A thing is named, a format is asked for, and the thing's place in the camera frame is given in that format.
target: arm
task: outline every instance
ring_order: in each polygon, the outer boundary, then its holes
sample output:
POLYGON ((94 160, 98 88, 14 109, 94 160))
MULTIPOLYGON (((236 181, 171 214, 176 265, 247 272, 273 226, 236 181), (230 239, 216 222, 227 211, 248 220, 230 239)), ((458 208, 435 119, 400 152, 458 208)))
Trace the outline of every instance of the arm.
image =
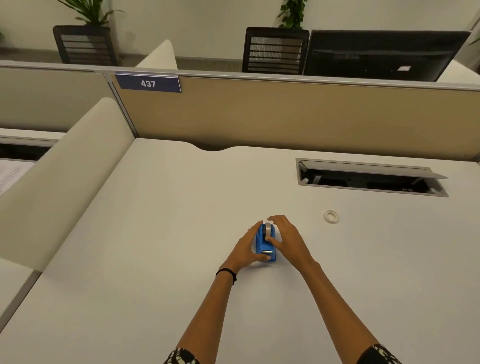
MULTIPOLYGON (((253 262, 270 260, 265 254, 252 252, 253 238, 262 223, 257 222, 247 231, 220 269, 228 268, 238 274, 253 262)), ((230 273, 223 271, 217 275, 177 345, 177 348, 188 350, 201 364, 213 364, 216 361, 232 284, 233 276, 230 273)))
POLYGON ((328 333, 343 364, 357 364, 378 340, 343 300, 320 264, 314 261, 297 228, 285 216, 269 218, 279 228, 283 242, 269 242, 302 274, 322 314, 328 333))

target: left hand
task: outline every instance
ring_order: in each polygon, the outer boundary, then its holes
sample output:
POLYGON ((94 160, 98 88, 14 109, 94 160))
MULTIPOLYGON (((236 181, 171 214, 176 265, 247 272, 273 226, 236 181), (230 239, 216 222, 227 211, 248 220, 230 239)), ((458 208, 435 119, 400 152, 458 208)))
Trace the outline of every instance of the left hand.
POLYGON ((241 269, 248 267, 253 262, 267 262, 272 259, 266 254, 255 254, 252 252, 252 241, 263 223, 263 221, 257 222, 246 232, 220 269, 228 268, 233 270, 235 274, 238 274, 241 269))

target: patterned sleeve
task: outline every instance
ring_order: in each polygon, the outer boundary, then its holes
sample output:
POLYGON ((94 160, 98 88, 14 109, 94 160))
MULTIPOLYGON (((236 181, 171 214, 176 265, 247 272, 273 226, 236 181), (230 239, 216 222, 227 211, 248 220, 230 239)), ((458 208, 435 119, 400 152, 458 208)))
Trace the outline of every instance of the patterned sleeve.
POLYGON ((402 364, 383 345, 369 347, 360 357, 357 364, 402 364))
POLYGON ((175 349, 164 364, 200 364, 195 356, 186 349, 175 349))

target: hand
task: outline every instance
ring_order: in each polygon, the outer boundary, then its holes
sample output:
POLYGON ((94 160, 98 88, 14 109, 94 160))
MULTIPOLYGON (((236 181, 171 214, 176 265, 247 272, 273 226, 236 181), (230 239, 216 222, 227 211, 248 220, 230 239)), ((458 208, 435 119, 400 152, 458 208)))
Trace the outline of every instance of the hand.
POLYGON ((283 242, 280 243, 272 237, 266 240, 277 248, 298 271, 315 262, 299 231, 285 216, 271 216, 268 220, 278 226, 283 242))
POLYGON ((269 255, 255 254, 252 252, 253 238, 263 223, 263 221, 259 221, 247 231, 247 233, 239 240, 235 248, 233 248, 233 251, 230 253, 225 263, 222 264, 220 269, 228 268, 233 270, 235 274, 238 274, 241 269, 248 267, 253 262, 267 262, 272 259, 269 255))

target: blue tape dispenser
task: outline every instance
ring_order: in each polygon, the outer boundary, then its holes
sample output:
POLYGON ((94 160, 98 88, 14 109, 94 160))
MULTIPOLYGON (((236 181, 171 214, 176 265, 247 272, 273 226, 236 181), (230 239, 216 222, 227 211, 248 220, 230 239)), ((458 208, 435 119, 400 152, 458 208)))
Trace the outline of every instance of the blue tape dispenser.
POLYGON ((275 226, 273 226, 270 222, 262 224, 262 226, 257 231, 256 236, 256 244, 255 244, 255 252, 257 254, 267 254, 272 257, 269 260, 269 263, 273 263, 276 261, 276 249, 275 247, 265 240, 268 237, 275 237, 275 226))

